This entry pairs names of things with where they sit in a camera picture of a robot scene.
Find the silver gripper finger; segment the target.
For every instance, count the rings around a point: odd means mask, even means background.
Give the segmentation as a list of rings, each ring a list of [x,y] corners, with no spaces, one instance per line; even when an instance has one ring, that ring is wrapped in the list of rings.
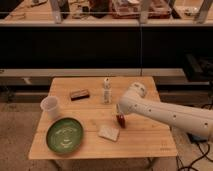
[[[121,109],[119,104],[116,104],[116,111],[117,111],[117,115],[121,115]]]

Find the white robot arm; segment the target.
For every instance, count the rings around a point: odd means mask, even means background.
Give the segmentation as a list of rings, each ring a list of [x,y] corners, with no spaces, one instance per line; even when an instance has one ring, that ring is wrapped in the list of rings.
[[[143,84],[132,83],[116,104],[117,112],[143,115],[213,142],[213,110],[148,100],[146,93]]]

